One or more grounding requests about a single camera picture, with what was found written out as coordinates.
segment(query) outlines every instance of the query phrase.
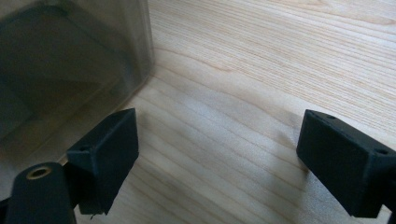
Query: transparent glass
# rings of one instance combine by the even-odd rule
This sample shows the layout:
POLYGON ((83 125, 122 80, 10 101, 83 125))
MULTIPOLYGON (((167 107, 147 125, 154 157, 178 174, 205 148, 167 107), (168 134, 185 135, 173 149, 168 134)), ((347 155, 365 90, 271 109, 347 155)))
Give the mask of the transparent glass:
POLYGON ((0 199, 148 77, 147 0, 0 0, 0 199))

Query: black mount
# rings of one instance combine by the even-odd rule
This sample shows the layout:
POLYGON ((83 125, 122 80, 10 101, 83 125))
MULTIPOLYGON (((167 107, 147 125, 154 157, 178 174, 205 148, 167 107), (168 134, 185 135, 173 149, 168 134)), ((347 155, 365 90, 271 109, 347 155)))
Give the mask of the black mount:
POLYGON ((67 150, 68 163, 46 162, 21 172, 0 224, 76 223, 81 214, 107 214, 138 157, 134 109, 114 113, 67 150))
POLYGON ((306 110, 297 155, 351 216, 396 211, 396 152, 365 133, 306 110))

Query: wooden table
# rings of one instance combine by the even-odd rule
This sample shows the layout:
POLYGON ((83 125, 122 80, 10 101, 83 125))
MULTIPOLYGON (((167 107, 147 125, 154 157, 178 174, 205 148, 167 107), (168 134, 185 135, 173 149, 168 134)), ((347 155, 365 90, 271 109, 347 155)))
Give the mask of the wooden table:
POLYGON ((80 223, 386 223, 349 217, 299 162, 306 109, 396 148, 393 1, 149 0, 141 156, 80 223))

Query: wood grain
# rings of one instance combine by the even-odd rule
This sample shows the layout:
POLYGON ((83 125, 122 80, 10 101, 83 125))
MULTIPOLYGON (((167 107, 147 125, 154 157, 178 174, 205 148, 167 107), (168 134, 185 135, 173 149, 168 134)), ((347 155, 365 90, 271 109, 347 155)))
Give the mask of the wood grain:
POLYGON ((123 107, 141 154, 108 216, 78 223, 387 222, 349 217, 295 148, 306 109, 396 148, 395 2, 148 4, 156 71, 123 107))

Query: table surface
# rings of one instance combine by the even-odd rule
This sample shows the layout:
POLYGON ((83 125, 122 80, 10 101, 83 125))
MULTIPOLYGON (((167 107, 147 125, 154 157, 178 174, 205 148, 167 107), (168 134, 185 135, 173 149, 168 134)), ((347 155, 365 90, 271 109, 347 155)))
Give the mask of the table surface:
POLYGON ((298 160, 304 111, 396 148, 396 2, 148 0, 156 66, 124 106, 140 157, 78 223, 386 223, 350 217, 298 160))

